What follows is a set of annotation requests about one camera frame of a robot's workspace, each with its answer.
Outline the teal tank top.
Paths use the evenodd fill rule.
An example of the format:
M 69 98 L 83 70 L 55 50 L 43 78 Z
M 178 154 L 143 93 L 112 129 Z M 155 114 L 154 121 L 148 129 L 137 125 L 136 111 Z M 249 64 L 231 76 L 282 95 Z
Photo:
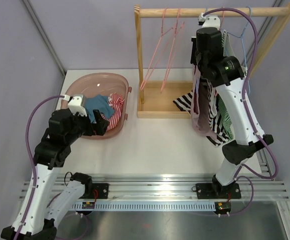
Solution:
M 84 107 L 91 123 L 95 122 L 93 110 L 99 110 L 106 119 L 109 119 L 114 114 L 114 109 L 109 104 L 109 97 L 100 94 L 92 98 L 87 98 Z

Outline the red white striped tank top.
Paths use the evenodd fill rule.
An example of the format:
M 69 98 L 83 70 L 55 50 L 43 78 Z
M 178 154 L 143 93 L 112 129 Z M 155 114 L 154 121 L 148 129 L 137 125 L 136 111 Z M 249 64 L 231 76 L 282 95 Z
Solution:
M 113 114 L 110 117 L 107 117 L 104 115 L 104 113 L 101 113 L 101 116 L 109 122 L 109 125 L 106 129 L 107 131 L 114 129 L 118 125 L 118 122 L 122 117 L 124 102 L 124 97 L 118 93 L 111 93 L 109 95 L 107 105 L 112 109 Z

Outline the mauve tank top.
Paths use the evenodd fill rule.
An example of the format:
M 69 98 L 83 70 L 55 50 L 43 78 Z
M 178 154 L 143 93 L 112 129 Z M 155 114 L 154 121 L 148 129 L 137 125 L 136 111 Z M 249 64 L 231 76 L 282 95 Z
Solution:
M 208 120 L 208 96 L 207 90 L 200 80 L 200 72 L 196 65 L 192 65 L 192 100 L 191 100 L 191 124 L 195 132 L 210 137 L 212 135 Z

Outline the green white striped tank top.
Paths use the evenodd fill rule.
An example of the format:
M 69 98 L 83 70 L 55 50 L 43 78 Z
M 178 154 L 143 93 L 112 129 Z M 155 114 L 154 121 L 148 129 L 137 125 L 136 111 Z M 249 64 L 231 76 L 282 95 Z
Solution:
M 236 56 L 230 42 L 230 33 L 225 29 L 222 30 L 222 44 L 224 47 L 224 55 L 226 57 Z M 224 142 L 227 143 L 234 139 L 234 135 L 231 129 L 232 121 L 229 117 L 229 113 L 220 95 L 217 96 L 218 101 L 218 116 L 221 118 L 219 126 L 221 127 L 218 131 L 218 135 L 224 138 Z

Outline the black white striped tank top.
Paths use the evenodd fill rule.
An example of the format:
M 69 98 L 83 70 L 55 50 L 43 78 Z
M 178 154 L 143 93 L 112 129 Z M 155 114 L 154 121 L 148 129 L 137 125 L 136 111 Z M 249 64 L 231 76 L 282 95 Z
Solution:
M 203 82 L 203 85 L 205 86 L 207 90 L 207 96 L 208 96 L 208 101 L 209 101 L 208 120 L 209 120 L 209 126 L 212 131 L 212 135 L 206 136 L 206 138 L 211 142 L 212 145 L 219 147 L 221 145 L 228 143 L 228 142 L 224 142 L 224 138 L 221 135 L 218 135 L 219 133 L 218 131 L 221 128 L 219 126 L 221 117 L 219 118 L 218 116 L 218 101 L 217 101 L 217 96 L 219 94 L 209 82 L 205 80 L 201 80 L 201 81 Z M 173 103 L 180 111 L 187 112 L 190 115 L 191 100 L 192 100 L 192 91 L 174 99 Z

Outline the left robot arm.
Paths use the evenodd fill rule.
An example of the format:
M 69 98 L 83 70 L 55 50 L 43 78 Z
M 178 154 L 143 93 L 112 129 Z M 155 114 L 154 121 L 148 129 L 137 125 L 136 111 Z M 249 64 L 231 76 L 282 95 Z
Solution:
M 48 128 L 31 155 L 34 170 L 19 214 L 11 226 L 5 227 L 0 237 L 4 240 L 53 240 L 57 227 L 69 208 L 79 198 L 93 193 L 92 178 L 75 173 L 65 190 L 49 203 L 54 182 L 71 153 L 70 146 L 81 136 L 102 136 L 109 122 L 98 110 L 95 123 L 88 116 L 73 114 L 69 109 L 52 113 Z

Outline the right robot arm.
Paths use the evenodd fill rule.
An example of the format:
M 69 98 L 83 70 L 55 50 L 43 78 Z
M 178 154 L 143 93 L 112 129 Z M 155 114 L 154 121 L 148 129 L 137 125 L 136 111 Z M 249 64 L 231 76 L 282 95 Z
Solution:
M 246 96 L 246 78 L 237 58 L 223 56 L 222 34 L 215 27 L 196 31 L 196 63 L 200 78 L 211 83 L 225 103 L 235 139 L 222 147 L 224 161 L 211 183 L 196 185 L 199 199 L 240 199 L 239 171 L 257 151 L 268 148 L 273 136 L 265 134 Z

